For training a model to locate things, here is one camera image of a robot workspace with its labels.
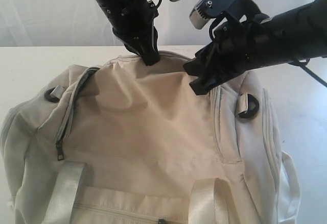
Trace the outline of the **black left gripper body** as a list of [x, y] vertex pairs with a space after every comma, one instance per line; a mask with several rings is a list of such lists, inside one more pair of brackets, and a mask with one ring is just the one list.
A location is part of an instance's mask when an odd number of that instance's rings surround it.
[[114, 35], [134, 53], [157, 51], [157, 10], [147, 0], [96, 0], [108, 18]]

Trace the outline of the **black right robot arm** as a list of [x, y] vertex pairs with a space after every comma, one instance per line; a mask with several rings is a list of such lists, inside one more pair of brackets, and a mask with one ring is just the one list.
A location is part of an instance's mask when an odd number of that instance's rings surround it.
[[209, 18], [211, 43], [184, 65], [195, 77], [190, 87], [196, 95], [250, 70], [286, 63], [307, 70], [311, 59], [326, 57], [326, 0], [274, 17], [252, 0], [228, 0], [213, 7]]

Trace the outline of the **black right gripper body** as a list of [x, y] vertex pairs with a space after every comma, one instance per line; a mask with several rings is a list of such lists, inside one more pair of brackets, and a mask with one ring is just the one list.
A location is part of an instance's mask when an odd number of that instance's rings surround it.
[[252, 21], [245, 21], [245, 31], [241, 34], [232, 32], [230, 35], [221, 36], [216, 42], [211, 42], [197, 53], [217, 55], [218, 75], [238, 77], [246, 71], [262, 68], [266, 63], [255, 56], [254, 33], [259, 31], [260, 20], [255, 17]]

